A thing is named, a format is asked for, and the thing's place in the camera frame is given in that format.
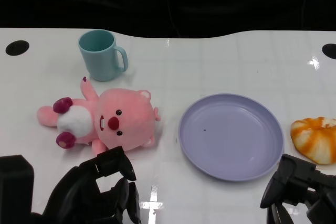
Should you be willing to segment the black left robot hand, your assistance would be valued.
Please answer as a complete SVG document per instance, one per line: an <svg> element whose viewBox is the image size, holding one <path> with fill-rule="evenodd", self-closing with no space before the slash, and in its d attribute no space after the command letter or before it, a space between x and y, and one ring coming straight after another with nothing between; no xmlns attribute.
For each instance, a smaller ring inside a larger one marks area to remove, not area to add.
<svg viewBox="0 0 336 224"><path fill-rule="evenodd" d="M42 214L32 212L34 169L22 155L1 157L1 223L141 223L133 166L121 146L73 167Z"/></svg>

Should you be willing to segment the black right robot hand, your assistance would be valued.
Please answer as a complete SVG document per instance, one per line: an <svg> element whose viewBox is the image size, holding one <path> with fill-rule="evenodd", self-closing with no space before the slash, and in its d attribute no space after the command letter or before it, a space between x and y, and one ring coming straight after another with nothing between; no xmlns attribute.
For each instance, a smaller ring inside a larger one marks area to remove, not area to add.
<svg viewBox="0 0 336 224"><path fill-rule="evenodd" d="M335 176L321 173L313 163L283 154L260 203L267 209L267 223L293 223L283 203L305 204L311 223L335 223Z"/></svg>

